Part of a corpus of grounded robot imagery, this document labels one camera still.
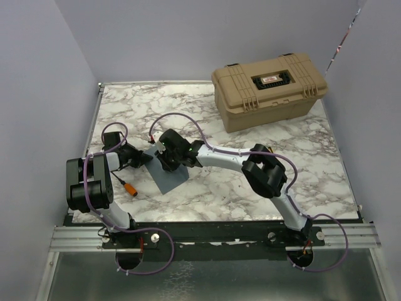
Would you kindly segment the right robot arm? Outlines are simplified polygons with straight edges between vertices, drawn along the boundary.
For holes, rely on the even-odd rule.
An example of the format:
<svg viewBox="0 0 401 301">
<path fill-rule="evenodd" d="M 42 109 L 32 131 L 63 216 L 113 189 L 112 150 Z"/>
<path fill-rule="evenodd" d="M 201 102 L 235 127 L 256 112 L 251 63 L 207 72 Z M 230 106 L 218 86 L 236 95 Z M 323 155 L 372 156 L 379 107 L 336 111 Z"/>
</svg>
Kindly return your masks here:
<svg viewBox="0 0 401 301">
<path fill-rule="evenodd" d="M 220 167 L 242 173 L 252 190 L 270 199 L 284 219 L 289 241 L 302 245 L 309 240 L 311 220 L 289 194 L 285 166 L 267 147 L 256 144 L 247 149 L 218 149 L 202 140 L 189 142 L 176 131 L 165 131 L 156 141 L 156 158 L 162 169 L 173 172 L 185 167 Z"/>
</svg>

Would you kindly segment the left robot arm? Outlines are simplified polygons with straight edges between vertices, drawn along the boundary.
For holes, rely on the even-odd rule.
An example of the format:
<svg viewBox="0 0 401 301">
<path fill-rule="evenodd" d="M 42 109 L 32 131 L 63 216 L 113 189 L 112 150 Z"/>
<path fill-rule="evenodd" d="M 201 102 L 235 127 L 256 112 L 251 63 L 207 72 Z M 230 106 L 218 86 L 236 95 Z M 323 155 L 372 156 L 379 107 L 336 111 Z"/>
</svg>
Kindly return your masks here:
<svg viewBox="0 0 401 301">
<path fill-rule="evenodd" d="M 102 238 L 124 247 L 143 247 L 143 237 L 136 230 L 132 215 L 124 211 L 113 195 L 112 175 L 126 167 L 138 169 L 153 160 L 121 138 L 121 132 L 102 135 L 99 154 L 66 162 L 66 201 L 74 211 L 88 213 L 105 227 Z"/>
</svg>

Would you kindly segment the grey blue envelope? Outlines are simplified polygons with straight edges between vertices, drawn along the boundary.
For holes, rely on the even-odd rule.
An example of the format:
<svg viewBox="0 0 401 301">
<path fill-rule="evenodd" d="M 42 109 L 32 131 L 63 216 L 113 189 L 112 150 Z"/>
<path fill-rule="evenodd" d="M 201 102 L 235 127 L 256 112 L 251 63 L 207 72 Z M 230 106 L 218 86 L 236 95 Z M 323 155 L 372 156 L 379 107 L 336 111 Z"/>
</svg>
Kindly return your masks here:
<svg viewBox="0 0 401 301">
<path fill-rule="evenodd" d="M 153 146 L 145 151 L 147 155 L 152 156 L 152 160 L 146 163 L 145 167 L 147 168 L 160 192 L 162 194 L 166 194 L 185 183 L 189 179 L 189 172 L 185 166 L 179 166 L 179 168 L 173 172 L 167 172 L 163 170 L 162 164 L 156 158 L 156 150 L 156 146 Z"/>
</svg>

